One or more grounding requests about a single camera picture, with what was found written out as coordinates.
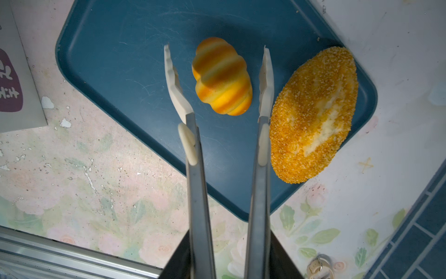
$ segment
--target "tongs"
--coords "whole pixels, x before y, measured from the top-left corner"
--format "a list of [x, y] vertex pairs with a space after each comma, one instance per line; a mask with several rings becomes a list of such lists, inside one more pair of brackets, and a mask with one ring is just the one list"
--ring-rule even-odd
[[[169, 95], [182, 121], [178, 125], [178, 133], [186, 154], [190, 226], [189, 232], [184, 236], [159, 278], [216, 279], [200, 132], [195, 122], [194, 110], [183, 96], [169, 45], [164, 46], [164, 67]], [[269, 118], [274, 98], [274, 75], [271, 56], [266, 47], [259, 80], [260, 116], [252, 176], [244, 277], [246, 279], [303, 278], [271, 232], [269, 224], [271, 172]]]

